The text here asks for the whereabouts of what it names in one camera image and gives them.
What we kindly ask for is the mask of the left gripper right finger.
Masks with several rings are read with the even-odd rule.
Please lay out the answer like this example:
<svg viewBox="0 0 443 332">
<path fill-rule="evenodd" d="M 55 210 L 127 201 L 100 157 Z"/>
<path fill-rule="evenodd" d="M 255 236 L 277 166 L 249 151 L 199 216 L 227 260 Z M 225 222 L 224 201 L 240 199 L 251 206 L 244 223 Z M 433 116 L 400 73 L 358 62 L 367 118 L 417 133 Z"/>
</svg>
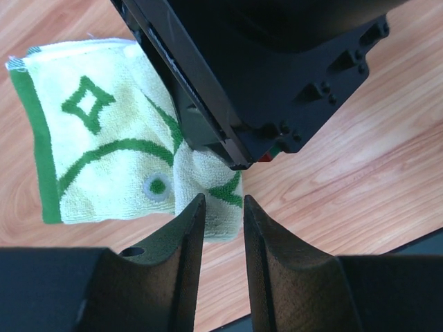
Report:
<svg viewBox="0 0 443 332">
<path fill-rule="evenodd" d="M 244 244 L 254 331 L 361 331 L 338 259 L 244 198 Z"/>
</svg>

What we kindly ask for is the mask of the green patterned towel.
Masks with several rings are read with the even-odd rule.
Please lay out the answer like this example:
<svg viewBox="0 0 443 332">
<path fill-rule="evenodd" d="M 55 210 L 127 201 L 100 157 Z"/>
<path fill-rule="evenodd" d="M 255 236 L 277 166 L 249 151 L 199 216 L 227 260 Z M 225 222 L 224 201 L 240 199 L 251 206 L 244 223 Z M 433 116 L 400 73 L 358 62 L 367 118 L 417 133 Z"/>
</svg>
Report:
<svg viewBox="0 0 443 332">
<path fill-rule="evenodd" d="M 180 214 L 206 197 L 204 239 L 234 239 L 242 175 L 184 139 L 172 98 L 133 40 L 33 46 L 6 68 L 34 135 L 44 223 Z"/>
</svg>

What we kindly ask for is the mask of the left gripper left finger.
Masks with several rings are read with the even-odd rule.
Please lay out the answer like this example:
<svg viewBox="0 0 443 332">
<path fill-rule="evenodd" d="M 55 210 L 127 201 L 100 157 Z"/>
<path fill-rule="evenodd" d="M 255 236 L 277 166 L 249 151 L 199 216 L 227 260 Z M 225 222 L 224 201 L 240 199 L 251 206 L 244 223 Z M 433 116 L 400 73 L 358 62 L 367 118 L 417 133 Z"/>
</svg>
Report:
<svg viewBox="0 0 443 332">
<path fill-rule="evenodd" d="M 193 331 L 206 220 L 198 194 L 169 223 L 115 254 L 103 252 L 76 331 Z"/>
</svg>

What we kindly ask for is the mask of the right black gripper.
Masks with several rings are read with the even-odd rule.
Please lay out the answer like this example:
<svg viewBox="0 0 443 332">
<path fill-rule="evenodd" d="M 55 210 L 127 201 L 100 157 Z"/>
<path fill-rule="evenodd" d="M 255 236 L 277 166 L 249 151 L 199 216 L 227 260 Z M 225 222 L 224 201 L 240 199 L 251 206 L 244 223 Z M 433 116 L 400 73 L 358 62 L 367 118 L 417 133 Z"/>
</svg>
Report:
<svg viewBox="0 0 443 332">
<path fill-rule="evenodd" d="M 189 146 L 234 170 L 293 154 L 369 75 L 398 1 L 115 1 Z"/>
</svg>

